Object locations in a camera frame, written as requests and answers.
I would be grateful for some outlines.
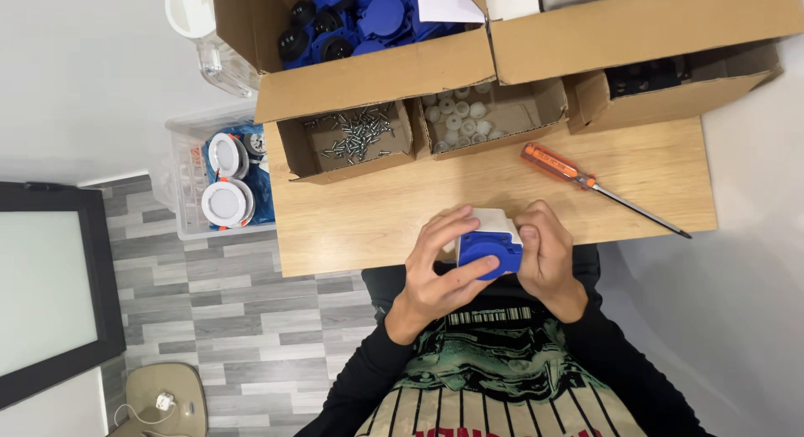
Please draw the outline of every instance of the gray wood floor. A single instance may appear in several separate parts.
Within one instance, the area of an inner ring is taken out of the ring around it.
[[[359,271],[283,278],[276,232],[182,242],[149,181],[101,189],[126,369],[193,365],[211,437],[293,435],[375,327]]]

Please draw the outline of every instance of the white wall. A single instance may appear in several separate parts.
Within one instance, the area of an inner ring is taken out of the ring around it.
[[[0,0],[0,180],[142,172],[165,121],[237,103],[198,72],[164,0]]]
[[[804,36],[785,74],[703,117],[719,222],[601,247],[606,311],[709,432],[804,428]]]
[[[108,433],[101,368],[66,380],[0,411],[0,434],[102,437]]]

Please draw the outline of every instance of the barcode print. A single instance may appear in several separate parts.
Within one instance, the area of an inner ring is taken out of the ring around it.
[[[461,313],[447,315],[447,322],[451,325],[493,323],[515,319],[531,319],[531,308],[514,307],[500,308],[497,310],[463,311]]]

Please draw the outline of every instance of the wooden desk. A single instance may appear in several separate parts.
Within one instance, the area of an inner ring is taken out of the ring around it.
[[[276,124],[265,125],[265,142],[285,276],[401,264],[431,216],[464,203],[513,217],[545,199],[576,244],[669,233],[522,161],[522,144],[436,162],[419,141],[416,162],[320,186],[288,182],[296,176]],[[699,118],[587,135],[564,130],[539,143],[681,229],[717,228]]]

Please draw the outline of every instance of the cardboard box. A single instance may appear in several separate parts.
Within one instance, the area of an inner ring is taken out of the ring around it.
[[[676,87],[612,99],[606,71],[564,78],[572,134],[695,117],[735,101],[781,74],[773,41],[694,52],[684,57],[691,78]]]
[[[446,116],[441,115],[437,123],[431,123],[423,118],[424,109],[421,100],[416,101],[417,116],[420,118],[425,139],[432,153],[433,145],[443,140],[447,132]],[[435,160],[487,152],[498,147],[538,139],[561,130],[567,121],[567,95],[564,93],[564,84],[559,78],[507,86],[495,82],[490,93],[481,94],[472,89],[469,97],[460,101],[466,101],[470,105],[478,101],[485,104],[487,113],[481,120],[493,123],[492,131],[502,130],[508,134],[499,139],[433,154]]]
[[[276,41],[298,0],[214,0],[217,34],[260,73],[255,120],[387,103],[494,81],[485,25],[333,62],[282,70]]]
[[[804,11],[801,0],[598,0],[490,31],[500,83],[522,84],[799,33]]]
[[[393,129],[393,136],[386,132],[380,136],[379,142],[368,145],[364,161],[355,160],[355,164],[350,165],[347,157],[336,158],[335,154],[331,153],[328,154],[329,158],[322,155],[322,152],[332,148],[334,141],[340,141],[347,136],[340,126],[332,128],[335,119],[330,115],[335,115],[337,118],[342,113],[345,118],[353,119],[364,110],[374,107],[376,106],[360,107],[344,112],[319,113],[276,123],[290,171],[298,175],[298,178],[291,181],[328,185],[413,162],[416,159],[416,152],[412,146],[413,134],[402,101],[392,103],[388,112],[385,112]],[[380,156],[381,151],[391,154]]]

